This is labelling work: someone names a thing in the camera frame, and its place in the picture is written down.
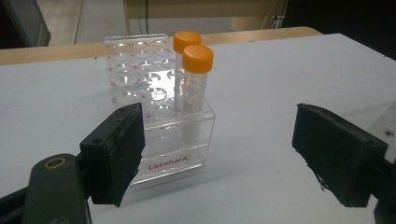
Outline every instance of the white table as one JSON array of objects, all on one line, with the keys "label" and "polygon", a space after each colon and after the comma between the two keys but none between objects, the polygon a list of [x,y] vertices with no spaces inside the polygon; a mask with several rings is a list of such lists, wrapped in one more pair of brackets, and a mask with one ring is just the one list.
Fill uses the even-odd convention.
[{"label": "white table", "polygon": [[[217,115],[206,166],[128,189],[100,223],[374,223],[320,188],[291,147],[297,104],[367,129],[395,100],[396,62],[342,35],[211,47],[206,99]],[[104,58],[0,67],[0,195],[34,164],[79,153],[110,113]]]}]

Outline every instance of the orange screw cap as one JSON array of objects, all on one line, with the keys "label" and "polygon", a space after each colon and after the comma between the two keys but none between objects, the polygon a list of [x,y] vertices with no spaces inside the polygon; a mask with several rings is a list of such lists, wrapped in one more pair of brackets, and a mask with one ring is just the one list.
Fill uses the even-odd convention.
[{"label": "orange screw cap", "polygon": [[189,45],[201,44],[201,36],[195,31],[179,31],[174,35],[174,51],[179,54]]},{"label": "orange screw cap", "polygon": [[183,68],[191,73],[205,74],[212,70],[214,53],[203,45],[190,45],[184,48]]}]

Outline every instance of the wooden countertop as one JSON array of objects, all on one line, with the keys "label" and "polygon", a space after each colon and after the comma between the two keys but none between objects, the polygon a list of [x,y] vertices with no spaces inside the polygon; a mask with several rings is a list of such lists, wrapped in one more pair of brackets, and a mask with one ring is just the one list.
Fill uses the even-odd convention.
[{"label": "wooden countertop", "polygon": [[[294,38],[311,35],[321,35],[321,33],[309,27],[293,27],[272,30],[256,30],[202,35],[202,42],[205,45],[219,45]],[[103,56],[105,56],[104,43],[90,43],[26,49],[0,49],[0,65],[49,62]]]}]

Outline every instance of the white tabletop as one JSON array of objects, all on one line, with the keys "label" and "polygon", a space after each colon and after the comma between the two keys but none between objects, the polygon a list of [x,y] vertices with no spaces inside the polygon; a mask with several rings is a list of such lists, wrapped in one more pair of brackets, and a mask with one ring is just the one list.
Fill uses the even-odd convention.
[{"label": "white tabletop", "polygon": [[[217,118],[206,166],[129,188],[100,223],[374,223],[322,190],[291,146],[297,104],[367,129],[395,101],[396,62],[342,35],[211,47],[206,99]],[[104,58],[0,67],[0,196],[111,114]]]}]

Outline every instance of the floor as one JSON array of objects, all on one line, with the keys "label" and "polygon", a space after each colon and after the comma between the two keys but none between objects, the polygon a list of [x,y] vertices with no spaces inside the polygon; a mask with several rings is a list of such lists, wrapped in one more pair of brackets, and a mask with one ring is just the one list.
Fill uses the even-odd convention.
[{"label": "floor", "polygon": [[[51,33],[50,46],[101,42],[126,35],[122,0],[37,0]],[[201,34],[230,32],[232,18],[130,20],[133,35],[191,29]]]}]

